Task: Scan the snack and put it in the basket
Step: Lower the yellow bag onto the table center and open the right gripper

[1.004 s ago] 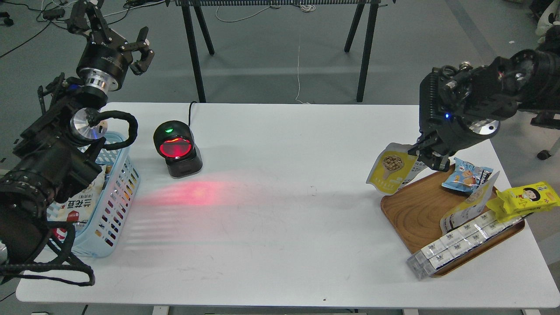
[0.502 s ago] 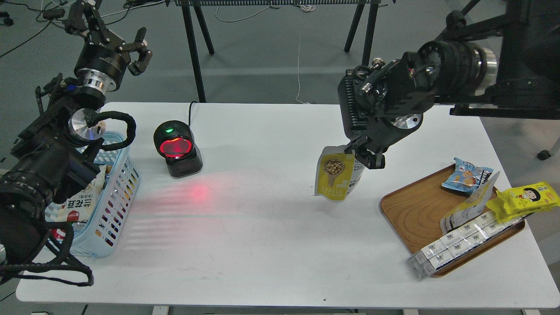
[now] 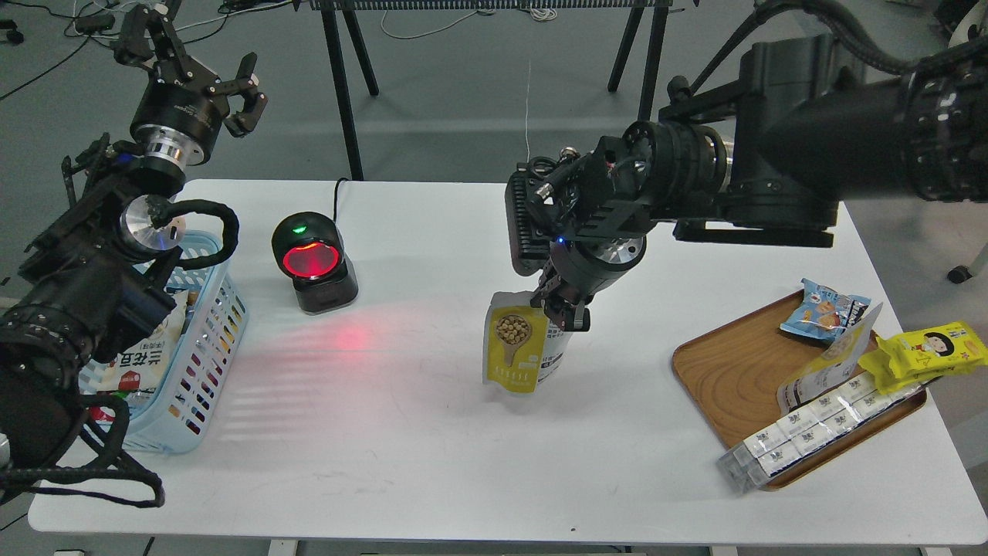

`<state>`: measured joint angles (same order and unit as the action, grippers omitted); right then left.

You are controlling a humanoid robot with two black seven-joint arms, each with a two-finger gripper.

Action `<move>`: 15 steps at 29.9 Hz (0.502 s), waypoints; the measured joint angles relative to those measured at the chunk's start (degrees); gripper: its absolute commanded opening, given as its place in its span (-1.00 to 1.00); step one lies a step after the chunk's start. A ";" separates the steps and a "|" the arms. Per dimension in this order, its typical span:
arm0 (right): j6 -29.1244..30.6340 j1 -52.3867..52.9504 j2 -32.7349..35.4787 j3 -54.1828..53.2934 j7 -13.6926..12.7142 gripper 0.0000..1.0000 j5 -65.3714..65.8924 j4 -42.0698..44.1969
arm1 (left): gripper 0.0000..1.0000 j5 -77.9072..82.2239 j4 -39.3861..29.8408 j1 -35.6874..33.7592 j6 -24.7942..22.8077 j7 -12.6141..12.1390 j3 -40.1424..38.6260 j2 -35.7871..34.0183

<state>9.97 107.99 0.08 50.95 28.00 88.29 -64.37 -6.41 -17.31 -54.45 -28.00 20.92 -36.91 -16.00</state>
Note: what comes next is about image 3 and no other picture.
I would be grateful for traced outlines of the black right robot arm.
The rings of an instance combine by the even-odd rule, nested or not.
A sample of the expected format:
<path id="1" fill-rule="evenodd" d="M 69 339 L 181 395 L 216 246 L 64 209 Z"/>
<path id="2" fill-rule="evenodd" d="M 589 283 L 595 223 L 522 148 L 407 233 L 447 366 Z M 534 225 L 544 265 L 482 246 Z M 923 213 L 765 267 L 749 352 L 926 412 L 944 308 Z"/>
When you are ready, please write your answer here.
<path id="1" fill-rule="evenodd" d="M 831 246 L 837 204 L 986 201 L 986 37 L 906 61 L 835 1 L 763 1 L 653 122 L 509 177 L 516 273 L 562 331 L 645 256 L 682 242 Z"/>

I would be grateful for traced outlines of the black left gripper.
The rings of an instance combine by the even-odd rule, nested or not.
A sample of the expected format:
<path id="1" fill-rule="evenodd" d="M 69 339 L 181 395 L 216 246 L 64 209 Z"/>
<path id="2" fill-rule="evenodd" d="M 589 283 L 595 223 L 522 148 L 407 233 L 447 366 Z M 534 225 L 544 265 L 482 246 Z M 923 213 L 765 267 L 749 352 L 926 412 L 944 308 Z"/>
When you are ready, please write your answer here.
<path id="1" fill-rule="evenodd" d="M 149 84 L 130 125 L 135 141 L 149 144 L 158 129 L 170 129 L 194 142 L 188 165 L 209 161 L 220 131 L 233 137 L 253 133 L 267 106 L 259 91 L 257 53 L 245 54 L 236 77 L 219 81 L 207 66 L 193 66 L 173 20 L 180 1 L 138 5 L 127 12 L 120 34 L 112 42 L 113 57 L 121 66 L 141 68 Z M 233 112 L 229 97 L 242 99 Z"/>

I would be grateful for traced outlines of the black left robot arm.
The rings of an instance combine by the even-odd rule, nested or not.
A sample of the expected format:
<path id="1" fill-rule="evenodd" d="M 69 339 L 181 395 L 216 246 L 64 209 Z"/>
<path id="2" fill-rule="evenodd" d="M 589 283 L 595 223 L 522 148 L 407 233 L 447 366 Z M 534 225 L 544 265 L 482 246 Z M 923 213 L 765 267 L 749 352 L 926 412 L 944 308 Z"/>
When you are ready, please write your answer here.
<path id="1" fill-rule="evenodd" d="M 29 244 L 19 269 L 32 289 L 2 315 L 2 500 L 21 493 L 78 495 L 78 483 L 135 481 L 151 488 L 134 507 L 161 507 L 155 473 L 124 450 L 126 402 L 85 395 L 79 373 L 148 337 L 175 300 L 177 268 L 225 263 L 239 222 L 227 205 L 176 199 L 186 168 L 211 158 L 221 129 L 254 131 L 267 97 L 243 56 L 236 77 L 190 56 L 173 26 L 180 2 L 134 6 L 114 60 L 149 84 L 130 141 L 102 136 L 61 166 L 69 208 Z"/>

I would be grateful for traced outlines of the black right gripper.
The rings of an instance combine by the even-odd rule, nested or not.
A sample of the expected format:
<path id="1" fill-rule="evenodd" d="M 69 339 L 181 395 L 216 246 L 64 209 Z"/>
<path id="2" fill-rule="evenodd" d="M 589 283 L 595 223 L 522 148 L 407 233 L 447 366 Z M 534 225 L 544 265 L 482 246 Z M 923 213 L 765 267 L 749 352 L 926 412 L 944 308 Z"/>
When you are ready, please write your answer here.
<path id="1" fill-rule="evenodd" d="M 631 271 L 645 257 L 646 237 L 576 242 L 564 237 L 546 240 L 547 261 L 530 306 L 546 310 L 548 320 L 564 332 L 590 330 L 587 305 L 600 292 Z"/>

